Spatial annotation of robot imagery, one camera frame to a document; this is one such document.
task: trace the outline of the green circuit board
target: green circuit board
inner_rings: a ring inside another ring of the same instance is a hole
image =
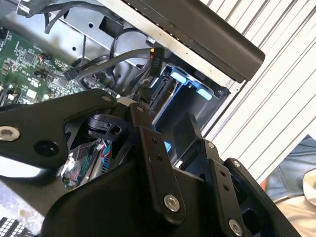
[[[51,55],[45,63],[54,74],[61,75],[53,76],[40,63],[42,53],[26,39],[0,27],[0,106],[33,104],[82,91],[76,80],[62,78],[69,65]],[[88,84],[108,90],[97,81]]]

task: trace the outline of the person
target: person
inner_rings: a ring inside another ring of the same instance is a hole
[[[302,237],[316,236],[316,141],[307,136],[261,184]]]

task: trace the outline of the blue plastic tab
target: blue plastic tab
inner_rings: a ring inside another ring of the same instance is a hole
[[[164,145],[166,146],[167,152],[169,152],[170,149],[171,149],[171,144],[169,144],[169,143],[167,143],[167,142],[164,142]]]
[[[202,85],[197,88],[197,93],[206,100],[212,99],[212,94]]]
[[[181,82],[182,84],[186,83],[187,81],[187,75],[183,71],[177,69],[176,67],[172,68],[170,76],[176,79],[177,81]]]

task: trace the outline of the silver screw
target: silver screw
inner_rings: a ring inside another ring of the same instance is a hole
[[[102,99],[104,99],[106,101],[111,101],[111,98],[107,95],[102,96]]]
[[[235,165],[237,168],[240,167],[240,164],[238,163],[238,161],[234,160],[233,163],[234,163],[234,165]]]
[[[208,142],[207,145],[208,145],[210,148],[212,148],[212,149],[215,148],[214,145],[213,145],[213,143],[211,143],[211,142]]]
[[[0,127],[0,141],[13,142],[20,137],[18,129],[9,126]]]
[[[180,210],[180,203],[178,199],[172,194],[164,196],[164,205],[172,212],[178,212]]]
[[[143,112],[143,111],[144,111],[144,109],[143,109],[142,107],[140,107],[140,106],[137,106],[137,109],[138,109],[140,112]]]
[[[235,233],[235,235],[242,236],[242,228],[240,227],[237,221],[231,219],[229,220],[228,224],[232,231]]]

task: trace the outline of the capacitor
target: capacitor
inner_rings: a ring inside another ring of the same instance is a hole
[[[45,94],[43,95],[43,100],[48,100],[49,99],[49,95]]]

